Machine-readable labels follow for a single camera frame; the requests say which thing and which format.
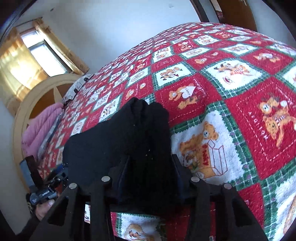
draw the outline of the white wall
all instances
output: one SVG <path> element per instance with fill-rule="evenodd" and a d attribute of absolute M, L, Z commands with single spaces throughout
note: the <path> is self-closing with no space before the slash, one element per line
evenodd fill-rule
<path fill-rule="evenodd" d="M 14 118 L 0 100 L 0 209 L 15 233 L 27 223 L 30 213 L 26 191 L 19 179 L 12 157 Z"/>
<path fill-rule="evenodd" d="M 163 30 L 200 22 L 189 0 L 67 0 L 43 20 L 89 73 Z"/>
<path fill-rule="evenodd" d="M 296 41 L 281 18 L 262 0 L 247 0 L 252 10 L 257 31 L 275 40 L 296 47 Z"/>

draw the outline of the wooden headboard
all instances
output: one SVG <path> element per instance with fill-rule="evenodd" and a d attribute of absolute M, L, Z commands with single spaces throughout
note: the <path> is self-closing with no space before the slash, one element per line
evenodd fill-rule
<path fill-rule="evenodd" d="M 12 136 L 12 151 L 18 175 L 27 190 L 28 187 L 20 170 L 20 162 L 25 158 L 21 147 L 22 134 L 30 123 L 30 119 L 35 118 L 51 104 L 61 101 L 79 77 L 81 76 L 76 74 L 61 74 L 47 78 L 27 94 L 17 110 Z"/>

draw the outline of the bed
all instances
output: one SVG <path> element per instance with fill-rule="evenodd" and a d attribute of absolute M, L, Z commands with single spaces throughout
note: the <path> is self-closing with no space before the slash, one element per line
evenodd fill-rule
<path fill-rule="evenodd" d="M 84 84 L 65 106 L 40 174 L 62 163 L 70 136 L 111 118 L 130 98 L 156 101 L 169 111 L 172 153 L 182 165 L 208 183 L 235 186 L 278 241 L 296 217 L 295 58 L 294 48 L 227 24 L 165 30 Z M 114 233 L 128 240 L 135 232 L 140 240 L 183 240 L 188 220 L 187 210 L 169 220 L 112 213 Z"/>

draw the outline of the window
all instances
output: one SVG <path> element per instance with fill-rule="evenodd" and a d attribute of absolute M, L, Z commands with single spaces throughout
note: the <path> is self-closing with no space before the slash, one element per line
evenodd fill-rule
<path fill-rule="evenodd" d="M 49 76 L 72 72 L 36 30 L 23 34 L 21 37 L 34 58 Z"/>

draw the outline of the pillow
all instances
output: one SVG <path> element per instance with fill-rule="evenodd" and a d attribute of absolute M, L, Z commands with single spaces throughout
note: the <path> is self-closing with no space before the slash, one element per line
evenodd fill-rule
<path fill-rule="evenodd" d="M 38 116 L 31 120 L 22 135 L 22 145 L 30 146 L 48 117 L 56 110 L 63 108 L 62 103 L 55 103 L 46 107 Z"/>
<path fill-rule="evenodd" d="M 47 149 L 47 146 L 49 144 L 49 142 L 52 139 L 53 134 L 55 133 L 59 123 L 61 122 L 61 118 L 64 115 L 64 110 L 62 110 L 62 112 L 57 116 L 56 120 L 54 121 L 54 124 L 52 125 L 52 127 L 50 128 L 49 132 L 47 133 L 46 137 L 44 138 L 43 142 L 41 143 L 39 150 L 38 150 L 38 154 L 37 154 L 37 159 L 38 161 L 41 161 L 43 158 L 43 155 Z"/>
<path fill-rule="evenodd" d="M 93 74 L 87 74 L 80 77 L 75 83 L 68 89 L 67 93 L 62 99 L 62 103 L 65 105 L 68 100 L 73 100 L 75 95 L 81 89 L 81 87 L 89 81 L 89 79 L 93 76 Z"/>
<path fill-rule="evenodd" d="M 23 144 L 23 151 L 26 156 L 33 155 L 35 160 L 38 159 L 38 150 L 45 139 L 47 133 L 49 132 L 50 128 L 52 127 L 53 123 L 55 122 L 57 116 L 62 112 L 62 108 L 56 109 L 49 117 L 48 119 L 44 122 L 42 127 L 40 128 L 39 132 L 37 133 L 36 137 L 32 141 L 30 145 L 25 145 Z"/>

